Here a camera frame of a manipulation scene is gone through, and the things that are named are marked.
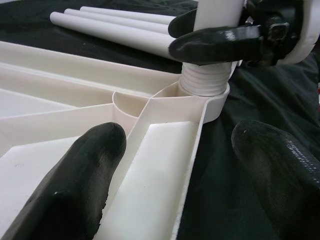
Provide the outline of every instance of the white plastic tube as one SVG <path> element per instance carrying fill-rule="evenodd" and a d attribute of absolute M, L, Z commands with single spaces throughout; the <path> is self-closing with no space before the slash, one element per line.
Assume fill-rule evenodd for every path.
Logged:
<path fill-rule="evenodd" d="M 150 13 L 134 12 L 134 11 L 122 11 L 122 10 L 89 7 L 89 6 L 82 6 L 80 8 L 80 11 L 117 16 L 117 17 L 122 17 L 127 19 L 136 19 L 136 20 L 158 23 L 158 24 L 166 24 L 166 25 L 169 25 L 169 23 L 175 18 L 174 16 L 167 16 L 167 15 L 158 15 L 158 14 L 150 14 Z"/>
<path fill-rule="evenodd" d="M 200 0 L 194 30 L 238 25 L 244 0 Z M 183 63 L 180 86 L 204 97 L 223 94 L 232 72 L 232 62 L 198 66 Z"/>
<path fill-rule="evenodd" d="M 173 37 L 153 31 L 142 30 L 118 24 L 87 19 L 79 16 L 53 12 L 50 15 L 53 24 L 80 33 L 105 39 L 167 59 L 173 59 L 169 54 L 169 45 Z"/>
<path fill-rule="evenodd" d="M 74 9 L 70 9 L 70 8 L 66 9 L 64 11 L 64 14 L 82 17 L 82 18 L 86 18 L 86 19 L 103 21 L 103 22 L 110 23 L 110 24 L 118 24 L 118 25 L 122 25 L 122 26 L 148 30 L 148 31 L 152 31 L 152 32 L 162 33 L 162 34 L 169 34 L 168 25 L 161 24 L 161 23 L 141 21 L 141 20 L 129 19 L 129 18 L 125 18 L 125 17 L 99 14 L 99 13 L 94 13 L 94 12 L 79 11 L 79 10 L 74 10 Z"/>

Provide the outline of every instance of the black fabric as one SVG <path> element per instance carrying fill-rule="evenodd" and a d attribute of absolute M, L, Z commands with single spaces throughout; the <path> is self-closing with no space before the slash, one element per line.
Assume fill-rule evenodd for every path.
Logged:
<path fill-rule="evenodd" d="M 82 5 L 179 15 L 188 0 L 34 1 L 0 4 L 0 40 L 143 68 L 178 73 L 181 64 L 53 26 L 52 11 Z M 277 240 L 248 173 L 235 157 L 231 133 L 241 120 L 257 120 L 291 133 L 320 160 L 316 53 L 301 63 L 238 68 L 221 116 L 203 125 L 178 232 L 179 240 Z"/>

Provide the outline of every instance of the white pipe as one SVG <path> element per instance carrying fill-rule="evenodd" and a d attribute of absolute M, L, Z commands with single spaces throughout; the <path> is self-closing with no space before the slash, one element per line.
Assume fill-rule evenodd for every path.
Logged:
<path fill-rule="evenodd" d="M 53 24 L 108 40 L 127 47 L 173 59 L 169 54 L 169 45 L 173 37 L 153 31 L 107 23 L 98 20 L 53 12 L 50 15 Z"/>
<path fill-rule="evenodd" d="M 122 17 L 127 19 L 136 19 L 136 20 L 158 23 L 158 24 L 166 24 L 166 25 L 169 25 L 169 23 L 175 18 L 174 16 L 167 16 L 167 15 L 158 15 L 158 14 L 150 14 L 150 13 L 135 12 L 135 11 L 122 11 L 122 10 L 89 7 L 89 6 L 82 6 L 80 8 L 80 11 L 117 16 L 117 17 Z"/>
<path fill-rule="evenodd" d="M 168 32 L 168 25 L 155 23 L 155 22 L 148 22 L 148 21 L 141 21 L 136 19 L 129 19 L 125 17 L 118 17 L 118 16 L 111 16 L 87 11 L 79 11 L 74 9 L 66 9 L 64 14 L 82 17 L 86 19 L 93 19 L 98 21 L 103 21 L 110 24 L 118 24 L 127 27 L 133 27 L 137 29 L 148 30 L 152 32 L 157 32 L 161 34 L 169 34 Z"/>
<path fill-rule="evenodd" d="M 194 30 L 238 25 L 244 0 L 200 0 Z M 183 63 L 182 90 L 204 97 L 223 94 L 232 72 L 232 62 L 198 66 Z"/>

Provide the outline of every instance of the white plastic part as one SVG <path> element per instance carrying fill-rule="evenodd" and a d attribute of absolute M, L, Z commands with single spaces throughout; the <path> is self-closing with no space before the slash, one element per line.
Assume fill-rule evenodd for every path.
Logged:
<path fill-rule="evenodd" d="M 73 141 L 115 122 L 127 147 L 95 239 L 126 232 L 130 240 L 176 239 L 202 125 L 219 116 L 229 93 L 227 86 L 219 96 L 190 96 L 180 91 L 179 77 L 0 41 L 0 91 L 13 93 L 7 108 L 21 95 L 72 107 L 0 117 L 0 237 Z M 135 204 L 127 205 L 128 196 Z"/>
<path fill-rule="evenodd" d="M 239 23 L 244 0 L 200 0 L 194 30 L 235 27 Z M 205 97 L 222 94 L 227 89 L 236 62 L 198 66 L 183 63 L 180 85 L 187 92 Z"/>
<path fill-rule="evenodd" d="M 280 64 L 295 64 L 304 60 L 314 48 L 320 34 L 320 0 L 303 0 L 301 35 L 294 49 Z"/>
<path fill-rule="evenodd" d="M 124 17 L 99 14 L 99 13 L 87 12 L 87 11 L 79 11 L 79 10 L 74 10 L 69 8 L 64 11 L 64 14 L 82 17 L 86 19 L 103 21 L 110 24 L 118 24 L 122 26 L 148 30 L 148 31 L 157 32 L 161 34 L 169 34 L 167 24 L 141 21 L 136 19 L 128 19 Z"/>
<path fill-rule="evenodd" d="M 89 34 L 97 38 L 112 41 L 167 59 L 173 59 L 169 54 L 169 45 L 174 38 L 168 34 L 67 15 L 59 12 L 51 13 L 50 20 L 53 24 L 61 27 Z"/>
<path fill-rule="evenodd" d="M 80 8 L 80 11 L 117 16 L 117 17 L 122 17 L 127 19 L 136 19 L 136 20 L 158 23 L 158 24 L 165 24 L 165 25 L 169 25 L 169 23 L 175 18 L 174 16 L 167 16 L 167 15 L 158 15 L 158 14 L 150 14 L 150 13 L 135 12 L 135 11 L 122 11 L 122 10 L 89 7 L 89 6 L 82 6 Z"/>

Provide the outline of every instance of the black plastic sheet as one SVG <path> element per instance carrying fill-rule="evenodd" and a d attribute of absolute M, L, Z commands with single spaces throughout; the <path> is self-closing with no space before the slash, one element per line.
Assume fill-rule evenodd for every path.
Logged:
<path fill-rule="evenodd" d="M 142 68 L 179 73 L 181 64 L 50 23 L 53 11 L 81 6 L 177 16 L 191 0 L 24 0 L 0 4 L 0 41 Z M 295 136 L 320 160 L 320 58 L 298 64 L 239 67 L 221 116 L 203 126 L 178 233 L 179 240 L 278 239 L 244 167 L 231 133 L 241 120 L 257 120 Z"/>

